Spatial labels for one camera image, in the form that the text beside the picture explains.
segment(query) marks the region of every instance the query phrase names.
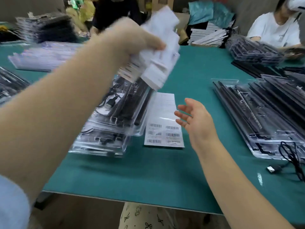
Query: green table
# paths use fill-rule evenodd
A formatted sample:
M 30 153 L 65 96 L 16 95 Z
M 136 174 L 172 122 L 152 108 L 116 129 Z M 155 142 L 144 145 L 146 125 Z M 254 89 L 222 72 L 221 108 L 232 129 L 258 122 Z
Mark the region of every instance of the green table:
M 8 54 L 21 50 L 0 47 L 0 66 L 30 81 L 38 80 L 44 73 L 14 70 L 8 62 Z M 212 78 L 252 77 L 230 64 L 232 58 L 226 50 L 183 46 L 180 53 L 160 92 L 174 93 L 176 104 L 183 104 L 185 97 L 202 102 L 214 119 L 220 140 L 248 179 L 288 221 L 305 224 L 305 184 L 296 181 L 294 174 L 266 171 L 278 161 L 251 154 L 211 88 Z M 146 147 L 143 136 L 133 137 L 123 159 L 68 154 L 44 190 L 221 214 L 185 130 L 183 138 L 185 148 L 177 150 Z

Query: barcode label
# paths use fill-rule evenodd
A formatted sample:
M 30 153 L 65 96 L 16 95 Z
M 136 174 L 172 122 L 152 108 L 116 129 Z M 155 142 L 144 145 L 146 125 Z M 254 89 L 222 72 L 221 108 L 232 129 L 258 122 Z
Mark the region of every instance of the barcode label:
M 155 128 L 162 128 L 162 125 L 158 125 L 158 124 L 150 124 L 150 126 Z
M 180 143 L 180 141 L 178 140 L 168 140 L 166 141 L 166 143 L 170 144 L 170 143 Z
M 179 129 L 179 127 L 175 127 L 175 126 L 166 126 L 166 129 Z
M 148 139 L 147 142 L 148 142 L 148 143 L 157 143 L 157 144 L 161 144 L 161 140 L 152 140 L 152 139 Z
M 156 135 L 156 136 L 161 136 L 161 132 L 155 133 L 154 131 L 148 131 L 148 134 L 150 135 Z
M 179 133 L 166 133 L 166 136 L 180 137 Z

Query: right hand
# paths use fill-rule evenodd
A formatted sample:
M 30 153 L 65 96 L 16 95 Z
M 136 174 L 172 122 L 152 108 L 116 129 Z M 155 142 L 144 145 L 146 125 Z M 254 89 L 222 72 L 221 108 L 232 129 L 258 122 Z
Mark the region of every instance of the right hand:
M 203 147 L 219 139 L 213 119 L 204 105 L 190 98 L 185 98 L 185 103 L 186 105 L 178 105 L 178 109 L 190 116 L 175 111 L 175 115 L 184 120 L 176 119 L 176 122 L 187 130 L 193 149 L 199 152 Z

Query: blue plastic bag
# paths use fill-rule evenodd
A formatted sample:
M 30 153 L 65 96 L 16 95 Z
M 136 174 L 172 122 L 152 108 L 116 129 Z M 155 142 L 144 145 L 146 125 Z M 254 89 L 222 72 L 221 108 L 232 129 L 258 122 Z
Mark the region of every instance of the blue plastic bag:
M 213 18 L 214 4 L 211 1 L 189 2 L 190 20 L 189 25 L 204 23 Z
M 231 13 L 222 3 L 214 3 L 213 19 L 210 22 L 214 23 L 219 28 L 227 28 L 232 20 L 234 13 Z

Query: person in black shirt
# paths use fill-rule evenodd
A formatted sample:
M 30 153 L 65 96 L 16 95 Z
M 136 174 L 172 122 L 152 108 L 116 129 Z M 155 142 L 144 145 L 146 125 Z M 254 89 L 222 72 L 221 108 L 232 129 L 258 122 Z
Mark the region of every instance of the person in black shirt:
M 137 0 L 98 0 L 90 29 L 91 37 L 98 35 L 121 17 L 129 17 L 142 24 Z

